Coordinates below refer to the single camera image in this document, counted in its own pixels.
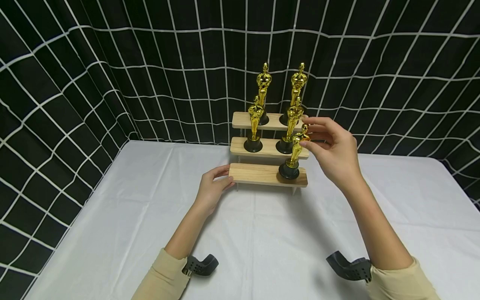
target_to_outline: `gold trophy figurine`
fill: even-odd
[[[295,103],[295,100],[297,97],[300,95],[300,91],[307,83],[307,75],[303,73],[303,70],[305,69],[305,64],[302,62],[299,66],[299,71],[292,76],[292,99],[290,100],[290,106],[293,106]],[[280,117],[280,123],[283,125],[287,126],[288,123],[288,115],[286,111],[281,117]]]
[[[243,143],[243,147],[248,152],[258,152],[263,148],[260,137],[257,136],[257,128],[260,123],[260,118],[264,113],[264,108],[260,106],[260,100],[258,96],[255,96],[253,105],[248,108],[248,113],[250,115],[250,123],[252,124],[252,131],[247,136],[247,140]]]
[[[295,179],[299,176],[299,155],[302,150],[302,146],[300,146],[301,141],[309,141],[310,137],[307,135],[308,132],[308,125],[303,124],[301,128],[301,132],[295,134],[292,137],[293,142],[293,150],[292,156],[285,160],[285,163],[280,165],[278,168],[278,172],[282,177],[286,179]]]
[[[264,71],[257,75],[258,96],[260,97],[260,106],[265,111],[265,98],[267,96],[267,88],[272,82],[272,76],[268,73],[268,63],[264,63]],[[260,125],[265,125],[269,121],[268,116],[264,113],[260,117]]]
[[[276,143],[276,149],[280,153],[284,153],[284,154],[292,153],[293,129],[295,128],[295,125],[297,125],[300,117],[303,115],[303,107],[300,104],[301,104],[301,98],[300,96],[298,96],[295,100],[294,105],[291,106],[287,111],[287,115],[288,115],[287,132],[285,133],[284,136],[282,136],[282,139]]]

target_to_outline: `black curtain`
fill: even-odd
[[[0,298],[25,296],[130,139],[239,136],[265,61],[267,112],[304,62],[306,114],[361,153],[438,159],[479,208],[479,14],[479,0],[0,1]]]

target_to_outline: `wooden plank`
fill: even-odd
[[[280,116],[282,114],[275,114],[275,113],[267,113],[268,118],[270,119],[267,124],[258,126],[258,129],[260,130],[280,130],[280,131],[286,131],[287,127],[280,123]],[[294,132],[301,131],[301,126],[303,122],[299,121],[295,128],[293,129]],[[250,116],[248,112],[245,111],[235,111],[233,113],[233,119],[232,119],[232,127],[233,128],[239,128],[239,129],[250,129],[252,128],[252,125],[250,123]]]
[[[271,157],[271,158],[289,158],[291,154],[283,154],[277,151],[275,145],[278,141],[276,139],[260,139],[263,144],[263,148],[255,153],[248,152],[243,147],[243,143],[247,140],[246,137],[232,137],[232,143],[230,144],[230,152],[233,155],[239,156],[257,156],[257,157]],[[299,159],[307,159],[309,151],[305,148],[302,149],[299,155]]]
[[[278,173],[279,166],[231,163],[229,176],[233,182],[261,185],[289,186],[304,188],[308,185],[307,172],[299,168],[300,175],[293,180],[283,178]]]

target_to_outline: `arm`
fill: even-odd
[[[386,219],[358,162],[356,139],[330,118],[305,118],[312,140],[301,142],[325,175],[345,195],[372,262],[367,290],[372,300],[439,300],[420,264],[407,251]]]
[[[180,222],[177,230],[155,259],[140,283],[132,300],[177,300],[188,280],[182,273],[187,256],[197,241],[205,220],[216,208],[222,192],[234,185],[228,175],[230,165],[217,167],[202,175],[195,202]]]
[[[372,264],[383,270],[409,267],[413,259],[377,204],[360,172],[356,139],[330,118],[305,118],[310,139],[301,142],[317,158],[325,175],[345,195],[357,220]]]

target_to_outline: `table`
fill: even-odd
[[[130,141],[26,299],[129,300],[175,231],[207,170],[235,162],[227,146]],[[313,156],[309,185],[242,184],[225,193],[193,250],[220,262],[193,277],[189,299],[367,299],[325,258],[367,257],[347,201]],[[377,201],[443,300],[478,299],[480,214],[430,158],[360,155]]]

